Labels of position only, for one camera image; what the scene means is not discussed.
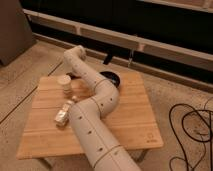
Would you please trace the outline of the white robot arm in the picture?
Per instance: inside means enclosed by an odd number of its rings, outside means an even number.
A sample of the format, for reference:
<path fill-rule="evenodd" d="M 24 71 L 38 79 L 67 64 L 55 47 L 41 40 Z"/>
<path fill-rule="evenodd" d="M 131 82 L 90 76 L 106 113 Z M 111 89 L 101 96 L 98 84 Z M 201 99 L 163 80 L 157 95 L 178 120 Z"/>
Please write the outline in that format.
<path fill-rule="evenodd" d="M 81 45 L 64 52 L 68 65 L 94 92 L 69 109 L 71 127 L 94 171 L 141 171 L 101 121 L 118 105 L 119 92 L 106 77 L 84 62 L 85 57 Z"/>

